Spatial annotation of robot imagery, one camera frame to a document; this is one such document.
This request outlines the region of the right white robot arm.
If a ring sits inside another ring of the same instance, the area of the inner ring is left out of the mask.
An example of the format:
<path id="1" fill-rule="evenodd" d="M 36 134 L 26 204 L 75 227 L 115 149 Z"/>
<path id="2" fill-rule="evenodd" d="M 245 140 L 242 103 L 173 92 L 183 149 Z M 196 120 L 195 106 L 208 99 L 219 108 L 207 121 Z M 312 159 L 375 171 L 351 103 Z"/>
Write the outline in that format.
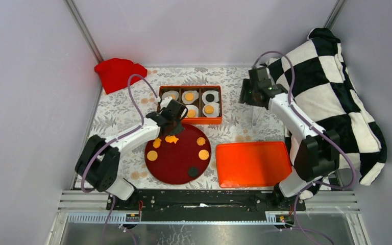
<path id="1" fill-rule="evenodd" d="M 305 115 L 283 86 L 270 81 L 265 67 L 249 70 L 249 78 L 242 82 L 239 102 L 276 115 L 298 142 L 298 146 L 291 148 L 292 172 L 274 187 L 275 208 L 287 209 L 292 196 L 339 168 L 339 152 L 335 148 L 339 135 L 334 130 L 326 131 Z"/>

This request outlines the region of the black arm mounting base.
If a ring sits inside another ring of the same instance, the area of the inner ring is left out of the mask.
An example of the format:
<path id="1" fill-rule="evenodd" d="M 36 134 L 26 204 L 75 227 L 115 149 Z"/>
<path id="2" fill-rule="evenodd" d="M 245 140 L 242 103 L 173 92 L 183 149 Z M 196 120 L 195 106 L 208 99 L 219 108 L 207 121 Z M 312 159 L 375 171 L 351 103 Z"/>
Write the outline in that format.
<path id="1" fill-rule="evenodd" d="M 263 222 L 271 212 L 305 211 L 304 201 L 280 199 L 271 191 L 140 189 L 106 209 L 135 211 L 143 222 Z"/>

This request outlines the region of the black round cookie bottom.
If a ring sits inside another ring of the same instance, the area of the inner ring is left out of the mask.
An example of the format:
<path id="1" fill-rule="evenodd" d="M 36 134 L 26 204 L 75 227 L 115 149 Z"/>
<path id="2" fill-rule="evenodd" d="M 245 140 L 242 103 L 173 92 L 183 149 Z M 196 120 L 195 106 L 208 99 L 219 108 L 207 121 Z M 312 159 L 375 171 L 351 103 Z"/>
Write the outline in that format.
<path id="1" fill-rule="evenodd" d="M 208 93 L 205 95 L 205 99 L 208 103 L 214 102 L 216 100 L 216 97 L 212 93 Z"/>

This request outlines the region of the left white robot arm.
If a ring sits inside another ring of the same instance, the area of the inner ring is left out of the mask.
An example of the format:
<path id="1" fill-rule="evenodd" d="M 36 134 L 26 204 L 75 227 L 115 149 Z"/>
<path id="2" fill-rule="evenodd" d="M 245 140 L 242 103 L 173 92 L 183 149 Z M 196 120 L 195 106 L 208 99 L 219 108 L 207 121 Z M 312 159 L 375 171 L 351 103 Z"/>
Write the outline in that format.
<path id="1" fill-rule="evenodd" d="M 184 130 L 181 121 L 187 112 L 184 104 L 167 97 L 160 102 L 160 111 L 143 116 L 141 124 L 107 138 L 91 136 L 75 165 L 75 172 L 82 177 L 81 189 L 86 191 L 84 183 L 88 182 L 93 190 L 118 198 L 123 208 L 135 208 L 136 187 L 118 176 L 120 159 L 146 142 L 181 133 Z"/>

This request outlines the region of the orange tin lid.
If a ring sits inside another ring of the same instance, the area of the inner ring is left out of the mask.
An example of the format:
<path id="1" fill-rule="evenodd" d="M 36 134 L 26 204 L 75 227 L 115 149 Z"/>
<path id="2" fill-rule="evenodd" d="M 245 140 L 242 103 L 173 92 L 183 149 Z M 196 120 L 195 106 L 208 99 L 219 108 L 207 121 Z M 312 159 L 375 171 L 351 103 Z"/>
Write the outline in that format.
<path id="1" fill-rule="evenodd" d="M 271 187 L 292 172 L 281 141 L 220 144 L 215 158 L 221 188 Z"/>

